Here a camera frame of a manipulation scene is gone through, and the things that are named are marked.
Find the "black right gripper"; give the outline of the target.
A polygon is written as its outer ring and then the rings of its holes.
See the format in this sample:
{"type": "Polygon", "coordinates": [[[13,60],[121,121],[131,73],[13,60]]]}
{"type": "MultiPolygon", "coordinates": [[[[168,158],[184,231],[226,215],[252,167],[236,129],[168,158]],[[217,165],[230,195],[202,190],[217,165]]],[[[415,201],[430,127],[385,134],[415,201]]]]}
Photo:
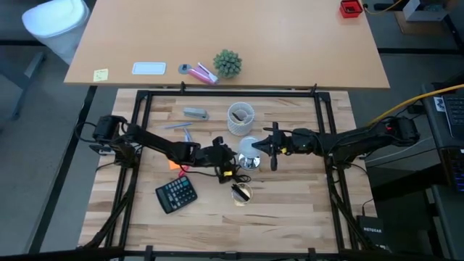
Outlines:
{"type": "Polygon", "coordinates": [[[312,152],[312,131],[306,128],[280,130],[277,122],[272,124],[272,137],[254,142],[253,147],[270,155],[270,169],[278,168],[277,155],[310,154],[312,152]]]}

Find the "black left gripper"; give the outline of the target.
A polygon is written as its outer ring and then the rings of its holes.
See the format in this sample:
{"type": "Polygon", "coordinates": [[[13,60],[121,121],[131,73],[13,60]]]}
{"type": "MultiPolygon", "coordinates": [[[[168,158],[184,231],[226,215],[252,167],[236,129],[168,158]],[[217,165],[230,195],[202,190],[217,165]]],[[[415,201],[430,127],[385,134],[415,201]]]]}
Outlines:
{"type": "Polygon", "coordinates": [[[218,136],[212,141],[212,146],[197,152],[197,166],[213,167],[219,183],[227,183],[241,169],[241,166],[236,164],[235,157],[238,154],[224,143],[222,136],[218,136]]]}

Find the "white ribbed pen cup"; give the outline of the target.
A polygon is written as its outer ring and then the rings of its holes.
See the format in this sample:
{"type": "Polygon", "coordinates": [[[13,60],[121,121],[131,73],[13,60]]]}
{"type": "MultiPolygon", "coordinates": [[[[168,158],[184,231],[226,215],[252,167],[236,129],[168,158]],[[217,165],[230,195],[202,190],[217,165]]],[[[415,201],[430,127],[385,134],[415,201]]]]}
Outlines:
{"type": "Polygon", "coordinates": [[[248,134],[254,122],[255,112],[250,104],[245,102],[236,102],[232,104],[227,111],[227,124],[229,131],[235,136],[245,136],[248,134]],[[240,122],[237,113],[248,114],[246,122],[240,122]]]}

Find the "long black white stick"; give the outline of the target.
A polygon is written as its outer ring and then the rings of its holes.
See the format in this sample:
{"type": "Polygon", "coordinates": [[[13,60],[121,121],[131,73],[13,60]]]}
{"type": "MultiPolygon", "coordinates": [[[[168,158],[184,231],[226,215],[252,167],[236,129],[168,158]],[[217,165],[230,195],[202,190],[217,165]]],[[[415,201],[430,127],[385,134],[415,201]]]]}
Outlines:
{"type": "Polygon", "coordinates": [[[236,184],[233,184],[231,186],[232,188],[232,191],[244,202],[248,202],[249,201],[249,196],[247,194],[245,194],[241,188],[236,185],[236,184]]]}

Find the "grey stapler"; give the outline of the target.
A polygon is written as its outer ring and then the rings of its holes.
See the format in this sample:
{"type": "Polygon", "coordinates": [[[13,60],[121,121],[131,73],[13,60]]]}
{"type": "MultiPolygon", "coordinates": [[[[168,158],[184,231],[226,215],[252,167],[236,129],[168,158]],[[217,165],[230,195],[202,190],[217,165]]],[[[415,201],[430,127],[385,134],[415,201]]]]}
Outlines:
{"type": "Polygon", "coordinates": [[[207,113],[207,110],[196,107],[184,107],[183,113],[186,117],[192,117],[199,120],[209,120],[210,116],[207,113]]]}

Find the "black calculator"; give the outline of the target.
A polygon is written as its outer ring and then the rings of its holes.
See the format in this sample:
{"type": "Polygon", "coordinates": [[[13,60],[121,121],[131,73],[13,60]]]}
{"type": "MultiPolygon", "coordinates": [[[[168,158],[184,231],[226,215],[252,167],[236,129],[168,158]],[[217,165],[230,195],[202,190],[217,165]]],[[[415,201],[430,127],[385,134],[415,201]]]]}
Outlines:
{"type": "Polygon", "coordinates": [[[182,176],[164,186],[156,188],[155,194],[159,204],[166,214],[175,212],[193,201],[197,194],[188,177],[182,176]]]}

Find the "pink stapler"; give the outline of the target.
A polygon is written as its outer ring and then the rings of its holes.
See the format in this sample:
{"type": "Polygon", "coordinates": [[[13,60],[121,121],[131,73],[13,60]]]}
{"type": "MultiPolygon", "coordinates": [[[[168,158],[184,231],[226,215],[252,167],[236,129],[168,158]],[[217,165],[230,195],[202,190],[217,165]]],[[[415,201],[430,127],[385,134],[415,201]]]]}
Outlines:
{"type": "Polygon", "coordinates": [[[188,74],[205,84],[215,85],[218,83],[218,77],[200,62],[197,63],[196,67],[189,69],[188,74]]]}

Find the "green succulent plant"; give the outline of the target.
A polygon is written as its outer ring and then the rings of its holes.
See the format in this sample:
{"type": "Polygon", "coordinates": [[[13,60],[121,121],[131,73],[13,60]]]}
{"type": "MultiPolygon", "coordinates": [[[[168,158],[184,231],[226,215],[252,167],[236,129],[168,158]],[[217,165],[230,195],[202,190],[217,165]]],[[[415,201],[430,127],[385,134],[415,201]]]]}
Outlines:
{"type": "Polygon", "coordinates": [[[213,59],[213,65],[221,78],[234,78],[241,72],[242,59],[239,54],[227,49],[222,50],[213,59]]]}

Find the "beige wooden desk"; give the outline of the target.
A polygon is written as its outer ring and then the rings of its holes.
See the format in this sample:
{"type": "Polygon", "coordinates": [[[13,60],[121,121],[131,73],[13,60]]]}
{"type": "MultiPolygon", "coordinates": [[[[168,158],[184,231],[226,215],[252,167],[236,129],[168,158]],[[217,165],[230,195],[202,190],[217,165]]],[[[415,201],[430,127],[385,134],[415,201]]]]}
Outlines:
{"type": "Polygon", "coordinates": [[[168,86],[195,78],[181,64],[213,68],[239,54],[241,72],[222,86],[352,90],[389,82],[367,18],[343,18],[341,0],[96,0],[65,82],[168,86]],[[165,62],[164,75],[133,75],[135,62],[165,62]],[[107,68],[108,80],[93,82],[107,68]]]}

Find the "white rectangular card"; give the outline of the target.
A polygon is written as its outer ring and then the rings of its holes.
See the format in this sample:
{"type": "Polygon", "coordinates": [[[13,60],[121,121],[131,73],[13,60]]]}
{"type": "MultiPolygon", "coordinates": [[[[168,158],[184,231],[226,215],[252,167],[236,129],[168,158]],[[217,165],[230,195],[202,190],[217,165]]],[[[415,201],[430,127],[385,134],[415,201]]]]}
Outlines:
{"type": "Polygon", "coordinates": [[[164,75],[167,68],[165,62],[135,62],[133,75],[164,75]]]}

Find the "black Netgear network box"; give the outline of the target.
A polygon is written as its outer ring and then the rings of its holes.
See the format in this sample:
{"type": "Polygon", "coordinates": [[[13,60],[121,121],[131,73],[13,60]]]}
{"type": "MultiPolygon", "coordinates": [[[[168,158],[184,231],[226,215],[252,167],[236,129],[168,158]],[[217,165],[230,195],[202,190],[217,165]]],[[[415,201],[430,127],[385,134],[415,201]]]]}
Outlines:
{"type": "Polygon", "coordinates": [[[378,217],[358,215],[357,222],[364,234],[377,246],[385,248],[384,222],[378,217]]]}

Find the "red box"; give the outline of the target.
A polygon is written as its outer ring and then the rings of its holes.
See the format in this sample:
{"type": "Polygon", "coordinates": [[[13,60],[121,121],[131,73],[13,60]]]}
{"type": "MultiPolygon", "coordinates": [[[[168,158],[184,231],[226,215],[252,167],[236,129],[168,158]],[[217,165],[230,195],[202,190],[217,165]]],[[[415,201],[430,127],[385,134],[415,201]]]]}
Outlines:
{"type": "Polygon", "coordinates": [[[356,18],[363,13],[363,6],[358,0],[341,0],[339,11],[343,18],[356,18]]]}

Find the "grey furniture leg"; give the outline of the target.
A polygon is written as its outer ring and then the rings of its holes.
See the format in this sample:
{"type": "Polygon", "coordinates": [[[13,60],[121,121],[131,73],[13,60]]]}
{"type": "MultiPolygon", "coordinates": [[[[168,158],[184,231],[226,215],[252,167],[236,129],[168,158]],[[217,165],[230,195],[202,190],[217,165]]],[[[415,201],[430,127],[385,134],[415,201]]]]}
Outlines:
{"type": "Polygon", "coordinates": [[[29,62],[28,66],[22,70],[12,64],[6,56],[6,53],[0,49],[0,75],[15,84],[21,91],[16,105],[12,111],[12,120],[17,120],[25,103],[26,94],[32,85],[39,67],[45,60],[45,54],[38,52],[29,62]]]}

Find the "white trash bin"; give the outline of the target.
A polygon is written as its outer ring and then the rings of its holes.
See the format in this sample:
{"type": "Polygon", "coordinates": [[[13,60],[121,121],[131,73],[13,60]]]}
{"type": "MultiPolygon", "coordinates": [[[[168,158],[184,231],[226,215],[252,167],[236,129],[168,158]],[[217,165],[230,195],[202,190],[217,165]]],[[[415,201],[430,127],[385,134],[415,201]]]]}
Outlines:
{"type": "Polygon", "coordinates": [[[26,30],[71,65],[91,11],[84,0],[51,0],[22,14],[26,30]]]}

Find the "black aluminium table frame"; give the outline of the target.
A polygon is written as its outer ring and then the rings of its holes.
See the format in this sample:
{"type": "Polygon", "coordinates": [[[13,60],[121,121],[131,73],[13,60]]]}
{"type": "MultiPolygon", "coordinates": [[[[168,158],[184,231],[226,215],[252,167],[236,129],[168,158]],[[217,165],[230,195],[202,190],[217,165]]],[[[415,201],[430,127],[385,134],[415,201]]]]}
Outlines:
{"type": "MultiPolygon", "coordinates": [[[[345,91],[186,91],[184,94],[160,91],[141,102],[136,109],[133,89],[117,92],[114,113],[136,116],[148,130],[171,141],[183,137],[181,130],[167,126],[182,123],[184,107],[207,110],[210,118],[190,127],[195,142],[209,146],[222,137],[233,150],[239,137],[227,127],[228,108],[236,102],[250,104],[255,112],[253,136],[264,139],[268,128],[278,123],[285,130],[308,128],[341,133],[355,128],[355,119],[345,91]]],[[[79,242],[88,243],[110,215],[117,188],[136,184],[128,210],[117,219],[112,245],[127,250],[153,246],[157,251],[268,253],[273,258],[304,257],[308,249],[318,253],[336,253],[342,248],[359,249],[359,240],[344,216],[331,201],[329,184],[346,199],[354,215],[376,214],[370,182],[361,160],[342,174],[324,165],[321,157],[294,154],[278,157],[276,171],[262,155],[260,166],[250,172],[251,201],[237,205],[229,183],[221,184],[211,168],[194,168],[188,173],[197,199],[178,211],[167,214],[158,202],[155,190],[177,178],[167,158],[151,149],[141,152],[138,174],[121,173],[101,159],[103,168],[96,173],[79,242]]]]}

